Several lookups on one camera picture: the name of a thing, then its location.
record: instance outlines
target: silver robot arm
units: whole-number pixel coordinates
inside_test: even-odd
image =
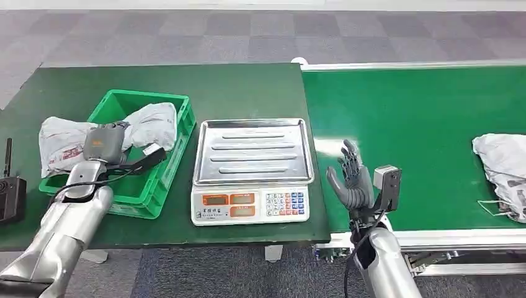
[[[77,164],[66,185],[74,177],[103,173],[100,161]],[[84,188],[88,196],[81,195]],[[73,269],[91,241],[100,221],[113,203],[113,191],[102,186],[90,192],[91,187],[76,186],[57,196],[40,222],[33,242],[24,253],[0,273],[0,297],[64,297]],[[64,202],[67,195],[87,202]]]
[[[345,182],[338,180],[333,167],[327,169],[326,176],[336,196],[349,211],[351,242],[355,246],[345,269],[345,296],[349,262],[353,261],[372,298],[421,298],[395,235],[380,223],[386,212],[398,207],[401,171],[394,166],[377,168],[374,183],[371,183],[368,169],[362,164],[356,147],[348,140],[344,145],[344,158],[338,161]],[[376,200],[373,184],[380,190]]]
[[[393,233],[374,228],[354,256],[372,298],[421,298]]]
[[[164,149],[152,144],[149,155],[126,164],[122,143],[127,127],[126,122],[116,122],[88,133],[85,161],[73,167],[66,185],[50,201],[33,242],[0,272],[0,298],[64,297],[82,251],[113,203],[107,184],[140,174],[166,158]],[[121,175],[107,179],[110,171]]]

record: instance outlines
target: black device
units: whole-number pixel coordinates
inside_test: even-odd
[[[13,139],[7,139],[6,167],[0,179],[0,225],[20,221],[25,214],[26,182],[20,177],[11,176],[11,150]]]

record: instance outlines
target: electronic scale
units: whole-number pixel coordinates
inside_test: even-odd
[[[191,209],[194,225],[302,222],[314,180],[303,119],[201,124]]]

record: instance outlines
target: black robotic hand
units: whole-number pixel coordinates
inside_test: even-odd
[[[338,179],[336,170],[332,166],[326,171],[332,189],[349,211],[364,207],[372,208],[375,203],[373,184],[369,170],[362,164],[358,149],[348,140],[344,140],[342,153],[344,157],[338,158],[338,162],[342,167],[344,183]]]

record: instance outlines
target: green plastic crate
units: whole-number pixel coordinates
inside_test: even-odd
[[[148,104],[171,102],[177,110],[177,140],[167,158],[147,173],[129,175],[114,183],[110,187],[114,191],[115,200],[110,213],[155,219],[161,213],[164,201],[174,180],[177,167],[188,144],[188,140],[195,127],[195,117],[187,96],[149,93],[127,90],[110,90],[102,98],[88,122],[106,124],[124,119],[131,113]],[[132,147],[128,156],[129,161],[143,156],[140,148]],[[66,184],[68,175],[56,175],[42,179],[39,190],[50,196]]]

